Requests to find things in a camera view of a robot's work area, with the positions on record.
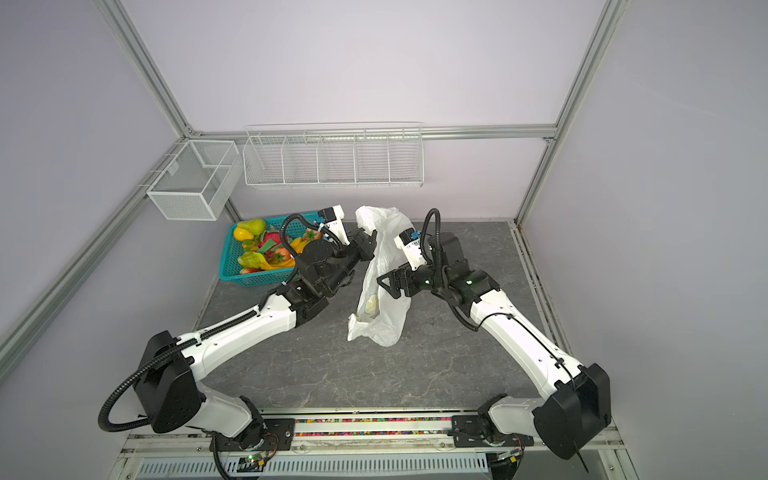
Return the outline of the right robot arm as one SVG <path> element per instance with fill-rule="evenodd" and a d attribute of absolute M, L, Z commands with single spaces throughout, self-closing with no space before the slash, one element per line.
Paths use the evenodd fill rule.
<path fill-rule="evenodd" d="M 485 331 L 523 369 L 541 398 L 524 407 L 498 394 L 477 410 L 469 439 L 501 445 L 535 436 L 556 456 L 568 460 L 612 421 L 610 378 L 598 364 L 584 365 L 549 340 L 514 305 L 487 272 L 474 269 L 459 239 L 436 229 L 396 229 L 384 241 L 403 255 L 377 284 L 393 299 L 430 292 L 443 300 L 462 326 Z"/>

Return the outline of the teal plastic basket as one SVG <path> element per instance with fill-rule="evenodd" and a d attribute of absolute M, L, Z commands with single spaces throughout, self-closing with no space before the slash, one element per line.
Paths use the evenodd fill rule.
<path fill-rule="evenodd" d="M 260 219 L 267 222 L 267 229 L 265 232 L 280 232 L 280 227 L 284 223 L 286 216 L 272 216 Z M 243 269 L 238 264 L 237 259 L 244 252 L 258 252 L 258 245 L 265 232 L 260 236 L 255 236 L 253 240 L 239 242 L 233 238 L 232 234 L 236 227 L 237 223 L 229 228 L 228 236 L 224 243 L 219 265 L 219 279 L 222 281 L 234 282 L 244 287 L 268 285 L 285 281 L 292 273 L 295 266 L 292 268 L 259 271 L 254 269 Z"/>

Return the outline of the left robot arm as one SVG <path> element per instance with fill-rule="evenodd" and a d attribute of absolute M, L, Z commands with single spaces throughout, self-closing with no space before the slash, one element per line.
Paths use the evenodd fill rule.
<path fill-rule="evenodd" d="M 319 212 L 317 232 L 301 252 L 294 252 L 289 278 L 256 305 L 209 327 L 174 337 L 167 331 L 147 343 L 138 368 L 102 405 L 97 424 L 105 432 L 149 426 L 156 433 L 193 428 L 224 437 L 240 449 L 265 443 L 270 432 L 259 409 L 245 396 L 229 396 L 205 385 L 205 378 L 231 358 L 315 318 L 349 284 L 355 267 L 374 257 L 377 231 L 360 226 L 346 232 L 337 208 Z"/>

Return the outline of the yellow fake banana bunch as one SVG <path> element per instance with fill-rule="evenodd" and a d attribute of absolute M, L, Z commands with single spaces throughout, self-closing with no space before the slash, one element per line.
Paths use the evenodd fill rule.
<path fill-rule="evenodd" d="M 268 262 L 269 262 L 269 263 L 270 263 L 270 264 L 273 266 L 273 269 L 292 268 L 292 267 L 294 267 L 294 266 L 295 266 L 295 257 L 296 257 L 298 254 L 300 254 L 300 253 L 302 253 L 302 252 L 303 252 L 304 248 L 306 247 L 306 245 L 307 245 L 308 243 L 309 243 L 309 242 L 305 241 L 305 240 L 304 240 L 304 239 L 301 237 L 301 238 L 296 238 L 296 239 L 294 239 L 294 240 L 293 240 L 293 241 L 290 243 L 290 247 L 289 247 L 289 248 L 286 248 L 285 246 L 282 246 L 282 247 L 285 247 L 285 248 L 286 248 L 286 249 L 287 249 L 287 250 L 290 252 L 290 254 L 291 254 L 291 255 L 292 255 L 292 257 L 293 257 L 293 259 L 292 259 L 292 260 L 290 260 L 289 262 L 285 262 L 285 263 L 281 263 L 281 264 L 274 264 L 274 263 L 271 261 L 271 257 L 272 257 L 272 256 L 270 256 L 270 257 L 266 257 L 266 259 L 267 259 L 267 261 L 268 261 Z"/>

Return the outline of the green fake pear top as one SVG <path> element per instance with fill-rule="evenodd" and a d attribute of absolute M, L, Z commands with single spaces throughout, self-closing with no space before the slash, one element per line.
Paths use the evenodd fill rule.
<path fill-rule="evenodd" d="M 238 222 L 237 227 L 250 232 L 254 236 L 260 236 L 266 231 L 267 222 L 263 219 L 256 218 Z"/>

